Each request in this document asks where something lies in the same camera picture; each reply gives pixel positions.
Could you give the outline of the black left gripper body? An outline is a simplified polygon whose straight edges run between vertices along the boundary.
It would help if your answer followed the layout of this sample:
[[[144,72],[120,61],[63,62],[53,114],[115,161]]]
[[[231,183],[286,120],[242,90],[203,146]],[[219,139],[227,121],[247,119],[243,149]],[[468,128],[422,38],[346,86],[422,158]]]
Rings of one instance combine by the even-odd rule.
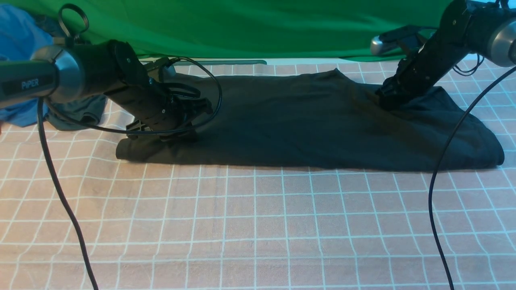
[[[196,129],[214,118],[210,100],[187,84],[149,79],[108,91],[107,97],[160,135],[184,132],[189,122]]]

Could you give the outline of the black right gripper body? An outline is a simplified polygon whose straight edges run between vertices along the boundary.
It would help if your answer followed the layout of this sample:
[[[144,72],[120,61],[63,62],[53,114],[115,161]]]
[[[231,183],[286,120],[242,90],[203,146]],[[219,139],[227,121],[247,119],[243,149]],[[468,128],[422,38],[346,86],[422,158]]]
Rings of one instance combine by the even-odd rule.
[[[464,27],[446,25],[420,34],[427,38],[426,43],[406,55],[398,63],[396,73],[381,86],[403,92],[403,104],[424,95],[471,51]]]

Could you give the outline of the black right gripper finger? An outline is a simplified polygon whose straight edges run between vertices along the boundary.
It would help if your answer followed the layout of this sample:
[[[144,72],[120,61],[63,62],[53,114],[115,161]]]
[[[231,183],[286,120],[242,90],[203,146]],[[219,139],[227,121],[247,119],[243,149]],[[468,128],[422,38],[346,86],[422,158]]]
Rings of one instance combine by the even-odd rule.
[[[384,110],[396,110],[403,104],[403,92],[399,92],[394,87],[380,87],[375,93],[378,96],[379,106]]]

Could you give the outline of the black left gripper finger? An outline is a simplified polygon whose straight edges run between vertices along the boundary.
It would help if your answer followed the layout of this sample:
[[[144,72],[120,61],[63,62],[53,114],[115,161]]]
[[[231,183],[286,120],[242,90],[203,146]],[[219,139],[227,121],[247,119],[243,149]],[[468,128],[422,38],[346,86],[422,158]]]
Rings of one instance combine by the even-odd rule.
[[[179,132],[179,133],[173,133],[170,135],[161,135],[160,140],[166,143],[173,143],[173,142],[188,142],[193,143],[198,140],[198,135],[196,130],[194,129],[194,126],[192,122],[186,123],[186,125],[183,126],[186,131]]]
[[[126,136],[129,139],[138,139],[142,137],[159,136],[159,133],[155,133],[151,127],[148,127],[142,121],[135,119],[133,122],[126,126]]]

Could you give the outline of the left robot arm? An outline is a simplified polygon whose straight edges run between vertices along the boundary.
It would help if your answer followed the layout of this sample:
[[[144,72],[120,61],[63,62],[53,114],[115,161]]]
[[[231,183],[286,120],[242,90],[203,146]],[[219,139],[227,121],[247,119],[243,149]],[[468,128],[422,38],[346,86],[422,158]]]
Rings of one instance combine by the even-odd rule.
[[[195,138],[196,129],[214,119],[222,103],[218,81],[216,108],[190,85],[163,83],[163,71],[181,58],[160,58],[142,64],[122,41],[75,46],[52,45],[27,61],[1,63],[1,107],[42,99],[67,103],[103,94],[135,117],[119,130],[129,139],[158,136],[163,141]]]

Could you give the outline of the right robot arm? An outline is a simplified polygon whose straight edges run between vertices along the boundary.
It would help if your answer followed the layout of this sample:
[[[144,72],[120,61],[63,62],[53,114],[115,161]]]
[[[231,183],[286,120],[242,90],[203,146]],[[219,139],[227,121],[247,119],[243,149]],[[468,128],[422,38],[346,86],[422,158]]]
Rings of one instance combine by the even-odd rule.
[[[405,53],[393,77],[376,91],[384,110],[396,110],[424,95],[468,54],[500,67],[515,65],[515,9],[506,0],[453,0],[429,38],[424,26],[406,25],[374,37],[370,50],[379,56],[395,48]]]

